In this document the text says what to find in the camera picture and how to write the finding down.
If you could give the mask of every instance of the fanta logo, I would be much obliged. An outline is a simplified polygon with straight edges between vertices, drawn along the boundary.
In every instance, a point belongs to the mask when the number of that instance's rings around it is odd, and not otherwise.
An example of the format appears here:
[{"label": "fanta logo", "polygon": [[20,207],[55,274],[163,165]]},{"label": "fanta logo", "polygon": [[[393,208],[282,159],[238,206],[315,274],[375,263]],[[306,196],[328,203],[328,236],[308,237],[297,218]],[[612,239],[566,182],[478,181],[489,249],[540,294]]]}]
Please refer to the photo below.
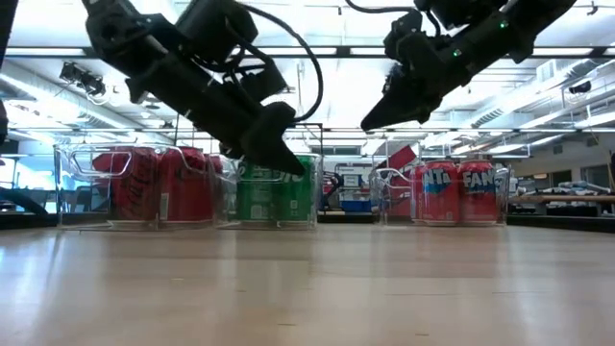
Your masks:
[{"label": "fanta logo", "polygon": [[429,169],[423,176],[426,192],[440,193],[451,184],[451,175],[442,168]]},{"label": "fanta logo", "polygon": [[493,190],[495,187],[495,171],[463,172],[463,184],[470,191]]}]

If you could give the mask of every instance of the table surface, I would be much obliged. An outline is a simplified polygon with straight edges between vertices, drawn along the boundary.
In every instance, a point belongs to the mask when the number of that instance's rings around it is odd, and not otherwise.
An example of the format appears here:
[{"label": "table surface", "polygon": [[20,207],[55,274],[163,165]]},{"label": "table surface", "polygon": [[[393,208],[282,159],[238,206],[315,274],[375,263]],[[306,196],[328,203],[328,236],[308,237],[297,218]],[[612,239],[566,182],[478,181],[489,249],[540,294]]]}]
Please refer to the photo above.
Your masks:
[{"label": "table surface", "polygon": [[0,345],[613,345],[615,236],[0,233]]}]

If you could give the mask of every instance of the coca-cola can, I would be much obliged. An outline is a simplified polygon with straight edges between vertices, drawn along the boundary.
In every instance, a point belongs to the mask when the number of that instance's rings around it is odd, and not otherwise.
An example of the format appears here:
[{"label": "coca-cola can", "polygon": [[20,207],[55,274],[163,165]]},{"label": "coca-cola can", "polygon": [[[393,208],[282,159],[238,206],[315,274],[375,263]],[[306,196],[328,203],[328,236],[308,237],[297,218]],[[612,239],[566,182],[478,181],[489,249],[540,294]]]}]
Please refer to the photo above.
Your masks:
[{"label": "coca-cola can", "polygon": [[425,212],[428,225],[453,226],[459,222],[459,178],[452,161],[431,161],[423,175]]},{"label": "coca-cola can", "polygon": [[160,204],[158,155],[154,148],[120,146],[97,157],[94,169],[116,174],[99,180],[108,187],[111,220],[155,221]]},{"label": "coca-cola can", "polygon": [[461,221],[492,225],[498,221],[495,169],[489,161],[465,161],[459,166]]},{"label": "coca-cola can", "polygon": [[209,169],[207,156],[196,148],[174,148],[161,155],[160,221],[212,219]]}]

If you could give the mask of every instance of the coca-cola logo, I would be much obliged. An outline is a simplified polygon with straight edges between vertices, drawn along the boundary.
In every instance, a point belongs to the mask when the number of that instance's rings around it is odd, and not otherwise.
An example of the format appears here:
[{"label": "coca-cola logo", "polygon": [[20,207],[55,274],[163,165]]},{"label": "coca-cola logo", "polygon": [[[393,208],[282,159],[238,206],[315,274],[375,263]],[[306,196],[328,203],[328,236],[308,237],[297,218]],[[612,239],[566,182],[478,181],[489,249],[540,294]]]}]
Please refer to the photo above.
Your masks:
[{"label": "coca-cola logo", "polygon": [[128,179],[122,180],[122,190],[127,191],[129,215],[144,216],[149,207],[151,195],[148,193],[155,183],[155,162],[152,157],[143,156],[135,160],[133,172]]}]

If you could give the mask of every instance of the red soda can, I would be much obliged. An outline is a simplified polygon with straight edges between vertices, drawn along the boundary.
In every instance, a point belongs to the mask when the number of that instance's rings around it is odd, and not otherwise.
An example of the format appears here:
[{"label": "red soda can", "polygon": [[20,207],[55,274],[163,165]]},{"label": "red soda can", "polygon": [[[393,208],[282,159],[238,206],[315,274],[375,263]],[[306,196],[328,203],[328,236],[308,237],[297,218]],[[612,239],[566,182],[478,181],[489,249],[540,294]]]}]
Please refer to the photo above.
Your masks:
[{"label": "red soda can", "polygon": [[492,225],[498,221],[495,169],[489,161],[465,161],[459,166],[461,221]]},{"label": "red soda can", "polygon": [[390,216],[404,216],[406,218],[410,216],[412,198],[410,193],[411,183],[408,176],[409,172],[404,172],[401,176],[396,174],[391,178]]},{"label": "red soda can", "polygon": [[410,217],[414,222],[423,222],[425,211],[425,191],[423,190],[423,175],[425,175],[425,165],[420,164],[412,168],[410,179],[412,181],[412,206]]},{"label": "red soda can", "polygon": [[432,161],[423,175],[425,211],[428,225],[452,226],[459,222],[459,178],[452,161]]},{"label": "red soda can", "polygon": [[97,171],[117,175],[97,182],[109,189],[111,219],[156,220],[160,185],[158,155],[154,148],[115,147],[111,153],[96,158],[92,165]]},{"label": "red soda can", "polygon": [[160,159],[160,220],[209,221],[213,217],[208,158],[190,147],[171,149]]}]

